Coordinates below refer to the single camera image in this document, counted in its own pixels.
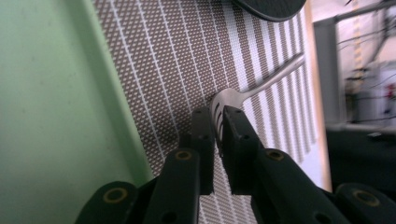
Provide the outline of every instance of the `brown patterned surface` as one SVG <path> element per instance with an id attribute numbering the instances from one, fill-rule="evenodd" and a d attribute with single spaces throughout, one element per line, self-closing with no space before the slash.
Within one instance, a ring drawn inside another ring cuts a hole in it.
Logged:
<path id="1" fill-rule="evenodd" d="M 191 111 L 227 87 L 245 91 L 304 51 L 304 13 L 258 20 L 231 1 L 94 0 L 152 171 L 158 175 Z M 246 100 L 264 145 L 297 162 L 313 149 L 312 90 L 306 66 Z M 201 197 L 201 223 L 255 223 L 249 197 L 232 196 L 215 157 L 215 194 Z"/>

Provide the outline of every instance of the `black object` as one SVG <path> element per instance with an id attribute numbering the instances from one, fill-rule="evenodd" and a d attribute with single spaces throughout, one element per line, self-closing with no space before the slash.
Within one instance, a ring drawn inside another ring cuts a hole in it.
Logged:
<path id="1" fill-rule="evenodd" d="M 258 223 L 396 223 L 396 204 L 386 195 L 362 184 L 335 194 L 319 189 L 287 153 L 262 145 L 242 110 L 224 106 L 222 114 L 221 158 L 232 193 L 252 196 Z M 213 191 L 215 139 L 208 108 L 191 116 L 191 134 L 159 176 L 139 189 L 125 182 L 99 188 L 76 223 L 198 223 L 199 196 Z"/>
<path id="2" fill-rule="evenodd" d="M 286 21 L 304 6 L 305 0 L 233 0 L 250 14 L 266 21 Z"/>
<path id="3" fill-rule="evenodd" d="M 362 183 L 396 200 L 394 134 L 327 130 L 326 135 L 334 189 L 343 183 Z"/>

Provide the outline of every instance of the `screw hole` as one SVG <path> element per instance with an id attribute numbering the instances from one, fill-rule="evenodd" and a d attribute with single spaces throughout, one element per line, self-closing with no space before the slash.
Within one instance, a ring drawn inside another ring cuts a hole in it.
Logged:
<path id="1" fill-rule="evenodd" d="M 274 150 L 267 151 L 266 154 L 267 154 L 267 156 L 268 156 L 270 159 L 272 159 L 272 160 L 274 160 L 274 161 L 281 161 L 281 160 L 283 160 L 283 158 L 284 158 L 284 156 L 283 156 L 282 153 L 277 152 L 277 151 L 274 151 Z"/>
<path id="2" fill-rule="evenodd" d="M 330 224 L 330 223 L 332 223 L 332 220 L 331 220 L 328 216 L 326 216 L 326 215 L 324 215 L 324 214 L 321 214 L 321 213 L 317 213 L 317 214 L 315 215 L 315 219 L 316 219 L 319 223 L 323 223 L 323 224 Z"/>
<path id="3" fill-rule="evenodd" d="M 174 223 L 177 220 L 177 214 L 174 212 L 167 212 L 161 217 L 162 223 Z"/>
<path id="4" fill-rule="evenodd" d="M 199 135 L 199 138 L 200 138 L 200 139 L 204 139 L 204 140 L 206 140 L 206 139 L 208 139 L 208 138 L 209 138 L 209 136 L 207 136 L 207 135 Z"/>
<path id="5" fill-rule="evenodd" d="M 176 154 L 176 159 L 180 161 L 187 161 L 192 157 L 191 153 L 189 151 L 179 151 Z"/>
<path id="6" fill-rule="evenodd" d="M 356 199 L 361 201 L 361 203 L 365 203 L 372 207 L 379 206 L 380 204 L 379 200 L 373 194 L 363 190 L 359 190 L 359 189 L 355 190 L 353 192 L 353 196 L 355 196 Z"/>
<path id="7" fill-rule="evenodd" d="M 114 188 L 108 190 L 103 196 L 105 203 L 120 203 L 128 196 L 128 191 L 124 188 Z"/>

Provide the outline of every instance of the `white utensil handle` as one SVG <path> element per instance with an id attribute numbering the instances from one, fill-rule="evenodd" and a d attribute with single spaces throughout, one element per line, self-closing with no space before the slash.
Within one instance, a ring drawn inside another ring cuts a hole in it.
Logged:
<path id="1" fill-rule="evenodd" d="M 257 93 L 268 89 L 273 84 L 277 83 L 280 79 L 287 76 L 288 74 L 292 73 L 294 70 L 299 68 L 305 62 L 304 55 L 299 53 L 295 55 L 290 61 L 288 61 L 283 67 L 277 70 L 272 76 L 270 76 L 264 83 L 260 86 L 256 87 L 251 91 L 244 92 L 244 100 L 247 98 L 256 95 Z"/>

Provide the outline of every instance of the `light green surface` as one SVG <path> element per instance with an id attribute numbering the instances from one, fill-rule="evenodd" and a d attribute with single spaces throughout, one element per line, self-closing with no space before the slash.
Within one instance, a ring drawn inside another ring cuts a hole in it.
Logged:
<path id="1" fill-rule="evenodd" d="M 91 1 L 0 1 L 0 223 L 73 223 L 150 178 Z"/>

